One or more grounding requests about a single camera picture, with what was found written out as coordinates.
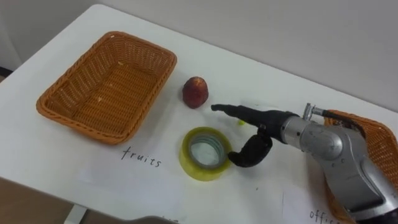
paper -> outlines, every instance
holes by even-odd
[[[286,185],[282,200],[284,223],[343,224],[331,215],[324,194]]]
[[[161,215],[165,208],[181,206],[182,185],[179,177],[168,171],[168,162],[161,154],[138,152],[131,146],[111,153],[99,149],[79,178],[137,202],[142,210]]]

packing tape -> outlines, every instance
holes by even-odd
[[[231,144],[223,133],[214,128],[199,127],[184,137],[178,158],[190,177],[210,181],[219,178],[231,165],[228,159],[231,151]]]

brown wicker basket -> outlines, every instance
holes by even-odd
[[[99,141],[127,141],[176,63],[169,50],[108,32],[43,93],[37,111]]]
[[[331,112],[351,118],[362,126],[366,133],[366,144],[370,160],[382,170],[384,175],[386,175],[398,190],[398,144],[392,131],[377,121],[336,110],[331,110]],[[339,121],[325,118],[325,125],[339,125]],[[326,197],[329,208],[336,218],[347,223],[354,223],[336,201],[327,185]]]

table surface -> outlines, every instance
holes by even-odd
[[[178,57],[140,130],[118,146],[80,136],[35,110],[45,89],[111,30],[161,45]],[[197,75],[207,81],[210,97],[191,110],[180,101],[180,90]],[[155,215],[180,223],[283,223],[285,186],[322,192],[322,173],[311,157],[275,142],[258,166],[232,167],[218,180],[199,182],[183,172],[177,153],[185,133],[197,126],[219,129],[234,150],[253,134],[253,128],[211,112],[212,103],[260,104],[302,114],[307,102],[375,119],[397,132],[397,113],[94,5],[0,84],[0,177],[124,220]]]

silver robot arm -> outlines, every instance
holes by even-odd
[[[398,223],[398,193],[370,161],[358,132],[291,116],[282,142],[311,154],[321,165],[333,195],[358,223]]]
[[[361,135],[348,128],[313,123],[309,121],[313,113],[336,115],[310,104],[304,119],[290,112],[258,111],[245,106],[212,105],[211,109],[258,128],[241,152],[228,154],[235,165],[257,165],[271,149],[271,138],[276,139],[313,156],[333,195],[357,223],[398,224],[398,192],[370,161],[362,128]]]

